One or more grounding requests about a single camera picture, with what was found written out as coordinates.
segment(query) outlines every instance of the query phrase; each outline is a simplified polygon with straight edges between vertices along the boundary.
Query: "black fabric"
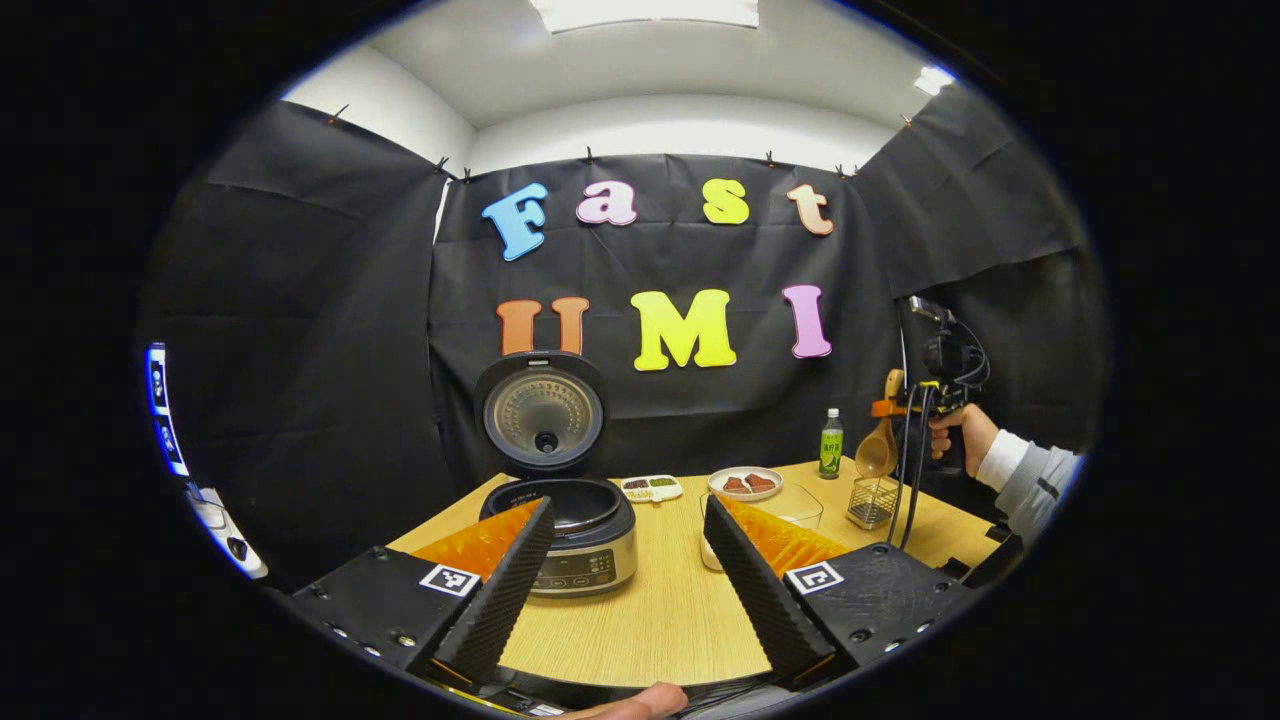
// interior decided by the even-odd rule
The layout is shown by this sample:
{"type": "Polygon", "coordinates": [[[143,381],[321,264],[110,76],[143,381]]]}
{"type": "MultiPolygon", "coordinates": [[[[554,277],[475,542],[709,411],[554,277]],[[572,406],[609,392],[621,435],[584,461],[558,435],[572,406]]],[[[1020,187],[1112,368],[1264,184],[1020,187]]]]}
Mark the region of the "black fabric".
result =
{"type": "MultiPolygon", "coordinates": [[[[1096,265],[1083,250],[998,265],[929,288],[982,341],[991,378],[972,400],[1001,428],[1043,447],[1084,451],[1094,438],[1106,373],[1096,265]]],[[[908,374],[928,378],[920,351],[937,325],[899,301],[908,374]]]]}
{"type": "Polygon", "coordinates": [[[947,86],[858,173],[893,297],[1084,245],[1048,165],[975,92],[947,86]]]}
{"type": "Polygon", "coordinates": [[[168,347],[192,477],[292,591],[462,495],[426,368],[444,176],[276,102],[188,183],[156,245],[141,345],[168,347]]]}
{"type": "Polygon", "coordinates": [[[445,446],[472,483],[499,465],[475,427],[472,391],[500,357],[495,307],[536,300],[534,347],[559,347],[550,304],[586,297],[582,355],[600,370],[611,421],[586,471],[613,477],[699,474],[728,465],[817,461],[826,409],[840,407],[846,445],[872,429],[870,402],[901,354],[888,288],[869,234],[867,209],[838,176],[763,161],[644,155],[545,163],[479,176],[449,188],[431,273],[430,346],[445,446]],[[703,183],[732,178],[746,188],[750,217],[741,225],[712,224],[703,214],[703,183]],[[575,215],[582,190],[614,179],[636,191],[639,219],[623,227],[588,225],[575,215]],[[481,218],[490,202],[527,183],[549,190],[541,201],[545,242],[513,261],[481,218]],[[810,183],[827,197],[829,236],[801,224],[787,191],[810,183]],[[795,320],[781,295],[817,284],[827,357],[792,356],[795,320]],[[684,314],[705,288],[730,293],[727,324],[737,363],[728,368],[637,372],[640,314],[634,293],[663,291],[684,314]]]}

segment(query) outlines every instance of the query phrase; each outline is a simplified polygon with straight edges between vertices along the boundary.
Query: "small tray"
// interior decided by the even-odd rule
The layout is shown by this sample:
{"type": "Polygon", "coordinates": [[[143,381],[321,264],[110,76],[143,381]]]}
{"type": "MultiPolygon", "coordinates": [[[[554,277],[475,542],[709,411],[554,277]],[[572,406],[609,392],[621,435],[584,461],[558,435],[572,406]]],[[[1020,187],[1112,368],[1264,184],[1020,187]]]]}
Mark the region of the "small tray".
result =
{"type": "Polygon", "coordinates": [[[724,497],[732,497],[733,500],[740,500],[742,502],[758,502],[767,497],[773,497],[782,489],[782,475],[769,470],[768,468],[755,468],[751,465],[741,465],[737,468],[724,468],[723,470],[716,470],[707,478],[707,487],[712,488],[716,495],[722,495],[724,497]],[[767,480],[773,480],[773,487],[763,489],[760,492],[731,492],[724,489],[724,486],[730,482],[730,478],[742,478],[746,479],[750,474],[756,474],[767,480]]]}
{"type": "Polygon", "coordinates": [[[637,475],[618,480],[622,495],[631,502],[662,502],[685,495],[680,480],[671,475],[637,475]]]}

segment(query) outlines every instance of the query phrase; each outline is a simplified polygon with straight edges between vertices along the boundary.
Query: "gray jacket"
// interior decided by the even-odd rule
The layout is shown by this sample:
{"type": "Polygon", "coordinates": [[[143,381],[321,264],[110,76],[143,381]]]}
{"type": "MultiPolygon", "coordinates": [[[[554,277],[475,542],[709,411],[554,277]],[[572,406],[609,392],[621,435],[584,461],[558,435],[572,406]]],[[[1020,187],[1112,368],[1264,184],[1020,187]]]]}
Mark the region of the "gray jacket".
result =
{"type": "Polygon", "coordinates": [[[1032,443],[1027,455],[996,497],[996,507],[1009,516],[1009,529],[1030,542],[1044,529],[1057,502],[1080,468],[1082,456],[1060,447],[1032,443]]]}

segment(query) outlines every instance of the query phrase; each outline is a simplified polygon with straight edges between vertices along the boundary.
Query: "metal utensil holder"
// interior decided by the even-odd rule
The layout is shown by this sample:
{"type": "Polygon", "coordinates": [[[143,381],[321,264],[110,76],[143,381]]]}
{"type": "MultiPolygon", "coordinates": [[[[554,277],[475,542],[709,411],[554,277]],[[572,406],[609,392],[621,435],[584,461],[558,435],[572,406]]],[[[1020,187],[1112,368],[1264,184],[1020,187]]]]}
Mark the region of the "metal utensil holder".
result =
{"type": "Polygon", "coordinates": [[[849,493],[845,518],[864,530],[888,523],[897,502],[897,480],[893,478],[858,478],[849,493]]]}

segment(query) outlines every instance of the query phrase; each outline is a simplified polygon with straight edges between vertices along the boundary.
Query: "white plate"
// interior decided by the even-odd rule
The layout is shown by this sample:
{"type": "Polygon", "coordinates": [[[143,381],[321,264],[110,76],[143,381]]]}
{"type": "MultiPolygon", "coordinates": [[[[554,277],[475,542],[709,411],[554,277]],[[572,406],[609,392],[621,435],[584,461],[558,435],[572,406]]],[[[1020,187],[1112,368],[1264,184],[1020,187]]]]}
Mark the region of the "white plate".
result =
{"type": "Polygon", "coordinates": [[[723,470],[716,470],[714,473],[712,473],[709,478],[707,478],[707,487],[712,488],[712,492],[714,492],[716,495],[723,497],[732,497],[733,500],[741,500],[742,502],[755,502],[758,500],[764,500],[765,497],[773,497],[774,495],[778,495],[778,491],[782,489],[782,475],[774,473],[773,470],[769,470],[768,468],[753,468],[750,465],[742,465],[739,468],[724,468],[723,470]],[[737,475],[739,478],[745,479],[751,473],[755,473],[762,478],[768,478],[773,480],[774,486],[764,492],[753,492],[750,495],[724,492],[724,483],[727,483],[730,478],[737,475]]]}

